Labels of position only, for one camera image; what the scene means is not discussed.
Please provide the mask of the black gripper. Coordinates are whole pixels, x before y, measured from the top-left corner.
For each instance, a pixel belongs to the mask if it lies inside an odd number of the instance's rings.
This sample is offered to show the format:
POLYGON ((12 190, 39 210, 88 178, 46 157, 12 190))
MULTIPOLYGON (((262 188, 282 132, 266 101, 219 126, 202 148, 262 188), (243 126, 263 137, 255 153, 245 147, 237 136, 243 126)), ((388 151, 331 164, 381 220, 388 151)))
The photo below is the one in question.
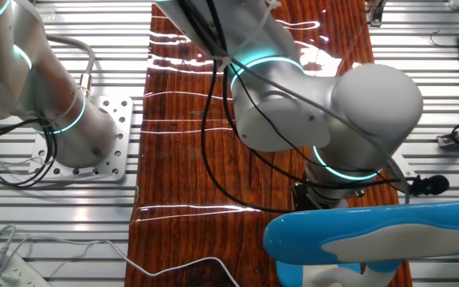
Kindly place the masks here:
POLYGON ((290 187, 290 191, 292 192, 296 211, 347 208, 346 199, 326 198, 303 183, 295 183, 290 187))

